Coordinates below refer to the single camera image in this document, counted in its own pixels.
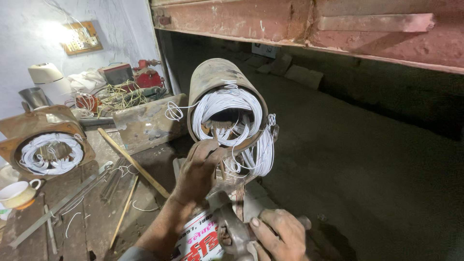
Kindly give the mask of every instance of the metal cylinder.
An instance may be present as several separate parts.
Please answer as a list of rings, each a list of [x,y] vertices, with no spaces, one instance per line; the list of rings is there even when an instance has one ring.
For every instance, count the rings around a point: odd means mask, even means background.
[[[27,102],[31,110],[50,105],[47,101],[47,97],[45,97],[44,91],[38,87],[24,89],[19,91],[18,94]]]
[[[236,85],[239,88],[244,88],[251,94],[253,94],[261,104],[263,110],[263,118],[261,119],[260,129],[263,130],[267,123],[267,105],[263,97],[250,83],[250,81],[243,75],[239,68],[229,60],[214,58],[209,59],[201,63],[193,72],[192,79],[190,81],[190,96],[188,105],[191,106],[200,100],[205,93],[211,89],[224,86],[224,80],[236,80]],[[198,138],[192,131],[192,117],[195,107],[189,108],[187,113],[187,126],[188,132],[192,139],[197,142]],[[253,143],[255,143],[259,137],[263,134],[262,131],[258,131],[255,135],[247,138],[241,144],[235,146],[234,153],[242,152],[248,149]],[[232,151],[232,147],[227,148],[229,152]]]

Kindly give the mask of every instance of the concrete floor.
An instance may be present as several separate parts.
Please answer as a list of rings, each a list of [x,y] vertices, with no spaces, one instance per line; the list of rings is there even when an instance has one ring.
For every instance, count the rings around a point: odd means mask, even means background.
[[[324,214],[360,261],[464,260],[461,143],[259,74],[224,50],[173,44],[182,90],[201,62],[226,58],[276,113],[275,162],[263,186],[280,206],[311,220]]]

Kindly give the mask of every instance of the white cloth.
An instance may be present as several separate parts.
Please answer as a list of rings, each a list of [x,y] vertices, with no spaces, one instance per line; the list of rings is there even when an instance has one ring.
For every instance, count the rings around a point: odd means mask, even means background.
[[[106,84],[103,76],[94,68],[89,68],[80,74],[72,74],[67,78],[71,82],[73,92],[91,93],[94,89],[98,89]]]

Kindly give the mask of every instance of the wooden workbench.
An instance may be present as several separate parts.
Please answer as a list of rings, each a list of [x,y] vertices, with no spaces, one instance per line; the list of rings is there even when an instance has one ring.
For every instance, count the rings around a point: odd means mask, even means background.
[[[121,178],[117,191],[110,205],[100,201],[99,195],[105,187],[104,181],[92,189],[80,204],[69,213],[63,215],[60,225],[54,227],[58,254],[52,252],[46,223],[24,240],[16,249],[8,246],[12,240],[31,226],[44,214],[44,203],[52,208],[56,203],[73,191],[83,180],[98,171],[99,166],[107,161],[116,161],[119,156],[103,140],[97,127],[86,129],[89,143],[96,153],[91,163],[59,175],[45,183],[40,189],[44,196],[38,196],[34,204],[24,210],[13,210],[8,217],[4,229],[3,240],[0,243],[0,260],[44,260],[44,261],[89,261],[89,260],[117,260],[126,249],[131,247],[141,234],[157,217],[159,211],[142,212],[132,206],[122,222],[119,236],[110,250],[110,242],[122,214],[129,191],[132,187],[133,175],[128,173]],[[119,133],[109,134],[118,144],[122,145]],[[167,191],[171,192],[175,186],[173,160],[186,157],[193,141],[190,136],[165,143],[154,148],[133,155],[134,159],[144,167]],[[217,176],[217,184],[212,192],[225,190],[230,193],[238,190],[243,198],[244,184],[255,178],[233,178],[227,175],[227,182],[223,182],[221,175]],[[154,209],[165,202],[165,199],[141,176],[132,197],[134,205],[140,209]],[[238,214],[243,216],[243,208],[238,207]]]

